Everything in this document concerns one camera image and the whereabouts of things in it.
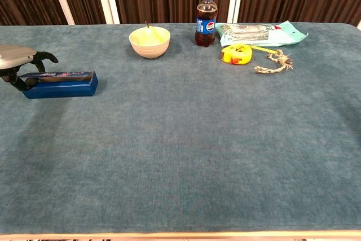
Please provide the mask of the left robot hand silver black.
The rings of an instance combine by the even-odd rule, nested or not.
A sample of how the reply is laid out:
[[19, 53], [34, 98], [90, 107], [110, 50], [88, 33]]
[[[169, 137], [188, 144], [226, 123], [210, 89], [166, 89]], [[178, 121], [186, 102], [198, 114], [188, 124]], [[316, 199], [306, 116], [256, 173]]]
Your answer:
[[36, 86], [38, 79], [29, 78], [23, 81], [17, 72], [22, 65], [31, 63], [40, 73], [45, 73], [45, 66], [42, 62], [44, 59], [53, 63], [59, 62], [56, 56], [50, 52], [36, 51], [30, 47], [19, 45], [1, 44], [1, 78], [19, 91], [27, 91]]

